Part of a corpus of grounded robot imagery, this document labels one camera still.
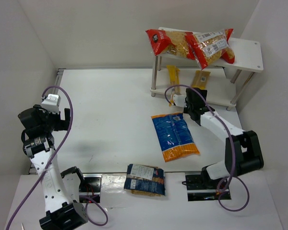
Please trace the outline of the large yellow spaghetti bag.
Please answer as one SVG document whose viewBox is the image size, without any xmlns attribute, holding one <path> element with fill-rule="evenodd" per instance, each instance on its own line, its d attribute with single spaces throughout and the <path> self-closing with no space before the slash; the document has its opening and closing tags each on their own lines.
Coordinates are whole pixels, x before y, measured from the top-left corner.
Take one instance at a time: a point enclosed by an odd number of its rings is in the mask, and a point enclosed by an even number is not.
<svg viewBox="0 0 288 230">
<path fill-rule="evenodd" d="M 210 73 L 210 71 L 197 70 L 192 80 L 191 87 L 205 90 Z"/>
</svg>

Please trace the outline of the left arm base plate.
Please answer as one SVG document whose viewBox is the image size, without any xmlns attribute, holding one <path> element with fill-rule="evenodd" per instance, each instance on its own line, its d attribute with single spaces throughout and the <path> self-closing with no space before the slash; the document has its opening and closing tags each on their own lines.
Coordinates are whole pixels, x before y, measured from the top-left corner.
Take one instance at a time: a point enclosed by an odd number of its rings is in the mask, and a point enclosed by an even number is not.
<svg viewBox="0 0 288 230">
<path fill-rule="evenodd" d="M 100 203 L 100 192 L 102 184 L 102 174 L 85 173 L 84 182 L 79 185 L 79 201 L 80 203 L 92 203 L 85 196 L 90 197 L 95 202 Z"/>
</svg>

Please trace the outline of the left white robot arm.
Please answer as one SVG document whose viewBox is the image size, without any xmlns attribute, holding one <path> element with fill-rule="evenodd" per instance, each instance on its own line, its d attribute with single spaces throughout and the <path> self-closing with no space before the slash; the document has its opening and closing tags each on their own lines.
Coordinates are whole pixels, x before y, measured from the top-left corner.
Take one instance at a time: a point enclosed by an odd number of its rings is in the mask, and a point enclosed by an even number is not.
<svg viewBox="0 0 288 230">
<path fill-rule="evenodd" d="M 74 230 L 88 222 L 79 202 L 79 185 L 84 180 L 80 169 L 74 166 L 60 172 L 58 167 L 52 132 L 70 132 L 72 112 L 66 108 L 64 113 L 62 120 L 58 106 L 45 109 L 36 104 L 18 115 L 24 126 L 23 151 L 35 166 L 43 190 L 46 215 L 39 220 L 43 230 Z"/>
</svg>

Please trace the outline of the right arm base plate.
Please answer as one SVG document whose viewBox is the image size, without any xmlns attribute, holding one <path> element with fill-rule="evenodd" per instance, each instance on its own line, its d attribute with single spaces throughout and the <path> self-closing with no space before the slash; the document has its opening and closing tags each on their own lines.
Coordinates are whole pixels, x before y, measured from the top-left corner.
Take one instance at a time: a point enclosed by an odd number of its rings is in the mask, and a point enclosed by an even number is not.
<svg viewBox="0 0 288 230">
<path fill-rule="evenodd" d="M 220 180 L 210 180 L 202 176 L 200 171 L 187 172 L 182 184 L 186 186 L 188 201 L 218 200 L 220 193 L 216 189 Z"/>
</svg>

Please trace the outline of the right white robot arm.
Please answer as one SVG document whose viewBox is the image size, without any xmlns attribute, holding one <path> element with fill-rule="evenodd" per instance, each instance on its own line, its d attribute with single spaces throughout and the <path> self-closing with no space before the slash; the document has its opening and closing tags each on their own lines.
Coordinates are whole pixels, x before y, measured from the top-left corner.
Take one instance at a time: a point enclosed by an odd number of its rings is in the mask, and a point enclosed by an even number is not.
<svg viewBox="0 0 288 230">
<path fill-rule="evenodd" d="M 224 177 L 237 177 L 262 169 L 264 159 L 257 134 L 223 119 L 206 103 L 206 95 L 206 90 L 187 88 L 184 112 L 224 143 L 225 156 L 222 161 L 202 168 L 202 181 L 208 184 Z"/>
</svg>

